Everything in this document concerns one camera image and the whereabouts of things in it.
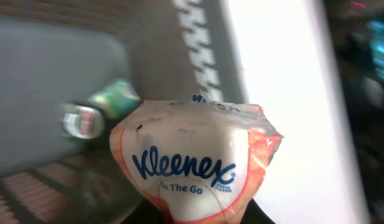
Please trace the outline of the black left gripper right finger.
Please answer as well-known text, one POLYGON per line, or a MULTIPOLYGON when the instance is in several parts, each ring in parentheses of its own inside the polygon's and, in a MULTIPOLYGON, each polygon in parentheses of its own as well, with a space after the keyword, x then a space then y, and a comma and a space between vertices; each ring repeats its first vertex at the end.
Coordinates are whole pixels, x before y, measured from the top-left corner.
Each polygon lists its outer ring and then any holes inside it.
POLYGON ((254 199, 251 199, 240 224, 275 224, 275 222, 260 209, 254 199))

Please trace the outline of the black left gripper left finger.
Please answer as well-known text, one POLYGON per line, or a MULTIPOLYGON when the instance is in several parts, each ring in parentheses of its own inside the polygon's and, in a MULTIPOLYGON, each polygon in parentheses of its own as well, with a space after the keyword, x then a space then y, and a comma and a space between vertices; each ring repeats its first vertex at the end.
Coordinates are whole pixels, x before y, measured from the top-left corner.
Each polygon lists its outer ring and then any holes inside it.
POLYGON ((162 213, 147 199, 142 202, 121 222, 121 224, 163 224, 162 213))

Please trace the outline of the dark green round-logo packet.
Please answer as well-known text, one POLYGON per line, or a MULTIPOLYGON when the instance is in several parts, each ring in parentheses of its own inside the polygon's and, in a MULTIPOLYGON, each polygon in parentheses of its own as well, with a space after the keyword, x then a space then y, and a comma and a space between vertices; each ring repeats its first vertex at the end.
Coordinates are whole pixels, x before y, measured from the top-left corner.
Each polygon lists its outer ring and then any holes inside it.
POLYGON ((91 106, 68 103, 63 108, 62 124, 71 137, 91 140, 103 134, 105 117, 91 106))

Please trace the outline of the green Kleenex tissue pack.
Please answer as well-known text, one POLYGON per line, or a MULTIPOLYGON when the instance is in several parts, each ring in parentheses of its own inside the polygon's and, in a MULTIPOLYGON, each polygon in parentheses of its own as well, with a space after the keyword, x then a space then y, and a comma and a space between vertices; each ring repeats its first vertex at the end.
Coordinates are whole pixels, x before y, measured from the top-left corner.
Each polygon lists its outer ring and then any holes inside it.
POLYGON ((89 103, 101 108, 112 119, 130 113, 140 100, 130 82, 125 79, 114 80, 88 98, 89 103))

